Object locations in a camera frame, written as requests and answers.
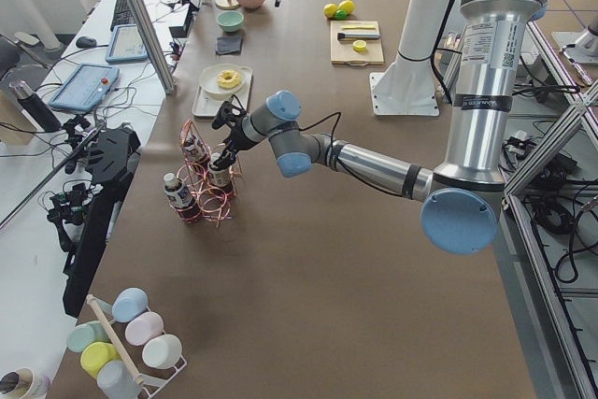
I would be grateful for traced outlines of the tea bottle in rack back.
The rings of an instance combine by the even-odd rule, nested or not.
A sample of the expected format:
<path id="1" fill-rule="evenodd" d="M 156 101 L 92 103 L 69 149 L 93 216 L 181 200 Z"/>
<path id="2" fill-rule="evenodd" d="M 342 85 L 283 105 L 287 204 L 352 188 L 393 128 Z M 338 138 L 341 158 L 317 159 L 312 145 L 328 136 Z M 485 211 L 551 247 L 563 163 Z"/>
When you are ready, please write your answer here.
<path id="1" fill-rule="evenodd" d="M 188 166 L 195 172 L 206 171 L 209 164 L 209 150 L 201 138 L 188 136 L 182 142 L 182 151 Z"/>

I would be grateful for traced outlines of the white serving tray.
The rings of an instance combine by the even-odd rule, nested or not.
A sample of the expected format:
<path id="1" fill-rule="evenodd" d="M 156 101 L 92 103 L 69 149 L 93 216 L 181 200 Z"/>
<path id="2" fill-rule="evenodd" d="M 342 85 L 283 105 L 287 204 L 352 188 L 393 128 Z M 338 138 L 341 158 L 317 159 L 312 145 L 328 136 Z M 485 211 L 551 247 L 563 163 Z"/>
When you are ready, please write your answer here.
<path id="1" fill-rule="evenodd" d="M 249 93 L 252 82 L 252 75 L 249 76 L 249 81 L 241 88 L 237 93 L 225 94 L 222 98 L 217 98 L 213 94 L 205 93 L 199 82 L 197 93 L 192 103 L 192 114 L 199 118 L 213 118 L 221 104 L 225 100 L 229 100 L 232 95 L 235 95 L 237 100 L 235 103 L 241 105 L 243 108 L 247 108 L 249 104 Z"/>

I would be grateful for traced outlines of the tea bottle in rack front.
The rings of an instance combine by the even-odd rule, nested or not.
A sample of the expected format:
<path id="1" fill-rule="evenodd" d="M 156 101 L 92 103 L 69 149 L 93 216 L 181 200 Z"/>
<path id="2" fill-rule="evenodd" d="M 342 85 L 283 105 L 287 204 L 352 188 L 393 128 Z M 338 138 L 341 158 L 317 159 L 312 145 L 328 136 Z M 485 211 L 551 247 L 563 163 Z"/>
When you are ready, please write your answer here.
<path id="1" fill-rule="evenodd" d="M 163 181 L 164 194 L 170 206 L 186 223 L 198 221 L 202 212 L 189 187 L 174 173 L 166 173 Z"/>

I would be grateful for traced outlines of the mint green bowl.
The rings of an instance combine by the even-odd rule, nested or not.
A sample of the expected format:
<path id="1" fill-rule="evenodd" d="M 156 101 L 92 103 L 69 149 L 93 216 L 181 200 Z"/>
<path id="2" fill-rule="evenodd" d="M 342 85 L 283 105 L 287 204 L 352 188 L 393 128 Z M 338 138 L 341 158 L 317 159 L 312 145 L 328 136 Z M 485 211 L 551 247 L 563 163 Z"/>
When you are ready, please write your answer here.
<path id="1" fill-rule="evenodd" d="M 225 33 L 233 33 L 239 31 L 242 28 L 244 21 L 244 14 L 236 10 L 223 11 L 216 18 L 218 26 Z"/>

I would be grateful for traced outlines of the yellow lemon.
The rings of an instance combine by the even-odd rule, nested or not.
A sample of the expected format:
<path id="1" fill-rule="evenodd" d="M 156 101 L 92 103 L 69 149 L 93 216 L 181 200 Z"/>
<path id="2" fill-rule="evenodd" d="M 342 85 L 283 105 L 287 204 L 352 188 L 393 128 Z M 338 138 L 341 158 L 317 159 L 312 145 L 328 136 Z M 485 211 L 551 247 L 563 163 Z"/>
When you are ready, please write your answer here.
<path id="1" fill-rule="evenodd" d="M 345 10 L 350 16 L 355 9 L 355 4 L 352 0 L 343 0 L 338 4 L 338 9 Z"/>
<path id="2" fill-rule="evenodd" d="M 337 11 L 338 5 L 334 3 L 326 4 L 323 8 L 323 14 L 328 19 L 332 19 Z"/>

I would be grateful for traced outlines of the grey folded cloth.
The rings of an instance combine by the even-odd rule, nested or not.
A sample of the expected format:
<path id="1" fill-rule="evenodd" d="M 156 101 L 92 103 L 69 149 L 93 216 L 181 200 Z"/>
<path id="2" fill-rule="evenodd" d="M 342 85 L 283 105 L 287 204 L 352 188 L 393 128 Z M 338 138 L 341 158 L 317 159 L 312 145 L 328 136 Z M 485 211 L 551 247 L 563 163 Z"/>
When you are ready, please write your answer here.
<path id="1" fill-rule="evenodd" d="M 215 52 L 217 55 L 238 54 L 242 51 L 243 36 L 219 36 L 216 40 Z"/>

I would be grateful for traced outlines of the white plate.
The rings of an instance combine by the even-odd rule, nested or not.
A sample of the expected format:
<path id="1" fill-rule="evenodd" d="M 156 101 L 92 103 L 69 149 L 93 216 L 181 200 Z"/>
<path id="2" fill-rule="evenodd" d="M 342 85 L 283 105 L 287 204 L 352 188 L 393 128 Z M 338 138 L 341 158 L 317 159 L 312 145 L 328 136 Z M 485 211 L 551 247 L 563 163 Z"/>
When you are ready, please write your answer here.
<path id="1" fill-rule="evenodd" d="M 234 71 L 239 74 L 239 82 L 234 87 L 222 87 L 218 83 L 221 72 Z M 208 66 L 202 72 L 199 82 L 205 93 L 213 94 L 217 98 L 222 98 L 225 94 L 237 93 L 249 81 L 252 74 L 248 66 L 239 66 L 237 64 L 213 64 Z"/>

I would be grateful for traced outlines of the glazed donut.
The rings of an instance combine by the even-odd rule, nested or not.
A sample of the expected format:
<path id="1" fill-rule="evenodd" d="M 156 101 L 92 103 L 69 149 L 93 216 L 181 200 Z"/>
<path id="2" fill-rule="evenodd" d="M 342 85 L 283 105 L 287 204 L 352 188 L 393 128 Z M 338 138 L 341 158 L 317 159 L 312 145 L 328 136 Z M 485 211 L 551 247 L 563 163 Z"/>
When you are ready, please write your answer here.
<path id="1" fill-rule="evenodd" d="M 241 74 L 233 69 L 222 70 L 216 77 L 217 84 L 225 90 L 232 90 L 242 82 Z"/>

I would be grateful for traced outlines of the steel muddler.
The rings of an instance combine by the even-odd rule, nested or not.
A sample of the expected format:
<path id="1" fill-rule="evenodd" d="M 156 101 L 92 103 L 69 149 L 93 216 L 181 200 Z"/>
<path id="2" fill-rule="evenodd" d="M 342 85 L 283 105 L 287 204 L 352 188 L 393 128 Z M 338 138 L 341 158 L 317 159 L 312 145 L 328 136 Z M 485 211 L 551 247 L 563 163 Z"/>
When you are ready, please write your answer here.
<path id="1" fill-rule="evenodd" d="M 354 41 L 354 40 L 379 40 L 380 34 L 378 33 L 349 33 L 349 32 L 338 32 L 336 34 L 338 41 Z"/>

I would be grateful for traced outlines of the wooden cutting board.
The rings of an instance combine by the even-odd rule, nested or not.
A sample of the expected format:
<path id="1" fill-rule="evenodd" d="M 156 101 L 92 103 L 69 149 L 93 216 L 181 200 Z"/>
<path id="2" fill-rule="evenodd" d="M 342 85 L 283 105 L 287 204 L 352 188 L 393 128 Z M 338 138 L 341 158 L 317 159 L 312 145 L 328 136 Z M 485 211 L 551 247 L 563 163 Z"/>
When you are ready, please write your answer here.
<path id="1" fill-rule="evenodd" d="M 384 64 L 381 33 L 377 21 L 331 21 L 332 64 Z"/>

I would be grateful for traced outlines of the lemon half slice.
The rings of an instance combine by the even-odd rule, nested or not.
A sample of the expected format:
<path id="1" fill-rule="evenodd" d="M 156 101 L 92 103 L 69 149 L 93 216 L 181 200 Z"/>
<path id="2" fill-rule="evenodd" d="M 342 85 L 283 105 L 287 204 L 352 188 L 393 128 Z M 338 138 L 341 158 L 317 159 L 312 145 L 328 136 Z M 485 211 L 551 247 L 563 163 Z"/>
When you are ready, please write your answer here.
<path id="1" fill-rule="evenodd" d="M 366 52 L 367 50 L 367 42 L 365 40 L 354 40 L 352 43 L 352 48 L 354 51 L 362 53 L 362 52 Z"/>

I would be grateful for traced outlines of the blue teach pendant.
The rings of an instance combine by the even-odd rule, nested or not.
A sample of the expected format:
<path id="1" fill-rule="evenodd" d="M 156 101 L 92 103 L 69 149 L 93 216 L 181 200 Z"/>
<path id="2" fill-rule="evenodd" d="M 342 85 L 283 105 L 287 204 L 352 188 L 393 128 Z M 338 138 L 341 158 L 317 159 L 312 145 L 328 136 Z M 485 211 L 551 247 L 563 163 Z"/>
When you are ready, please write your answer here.
<path id="1" fill-rule="evenodd" d="M 116 65 L 79 64 L 48 106 L 54 110 L 88 113 L 104 99 L 119 75 Z"/>
<path id="2" fill-rule="evenodd" d="M 116 25 L 105 60 L 109 64 L 136 63 L 148 59 L 148 52 L 135 24 Z"/>

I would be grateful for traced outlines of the blue cup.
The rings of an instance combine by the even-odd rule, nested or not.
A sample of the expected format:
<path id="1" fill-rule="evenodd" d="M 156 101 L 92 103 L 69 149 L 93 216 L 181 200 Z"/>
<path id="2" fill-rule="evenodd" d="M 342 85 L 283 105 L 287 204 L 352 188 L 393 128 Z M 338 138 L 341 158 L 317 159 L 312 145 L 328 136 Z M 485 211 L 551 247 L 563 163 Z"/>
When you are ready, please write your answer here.
<path id="1" fill-rule="evenodd" d="M 112 305 L 112 316 L 120 323 L 130 322 L 144 313 L 149 305 L 146 292 L 137 287 L 124 289 Z"/>

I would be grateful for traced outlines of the pink cup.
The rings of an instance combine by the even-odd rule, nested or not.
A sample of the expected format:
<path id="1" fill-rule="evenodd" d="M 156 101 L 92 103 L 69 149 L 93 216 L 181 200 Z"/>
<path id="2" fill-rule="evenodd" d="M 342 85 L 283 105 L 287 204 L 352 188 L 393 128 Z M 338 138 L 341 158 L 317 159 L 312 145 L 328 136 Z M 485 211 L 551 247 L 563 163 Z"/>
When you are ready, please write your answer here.
<path id="1" fill-rule="evenodd" d="M 143 346 L 164 331 L 164 321 L 160 314 L 146 311 L 131 320 L 125 329 L 125 339 L 133 346 Z"/>

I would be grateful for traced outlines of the cream white cup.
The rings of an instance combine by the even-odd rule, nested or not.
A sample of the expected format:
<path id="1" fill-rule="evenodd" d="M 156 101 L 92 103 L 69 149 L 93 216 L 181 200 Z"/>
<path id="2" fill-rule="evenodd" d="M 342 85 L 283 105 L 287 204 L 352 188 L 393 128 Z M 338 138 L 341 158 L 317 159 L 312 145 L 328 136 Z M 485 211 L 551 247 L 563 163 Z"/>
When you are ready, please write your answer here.
<path id="1" fill-rule="evenodd" d="M 173 367 L 182 355 L 182 343 L 172 334 L 159 335 L 148 341 L 142 350 L 145 365 L 156 369 Z"/>

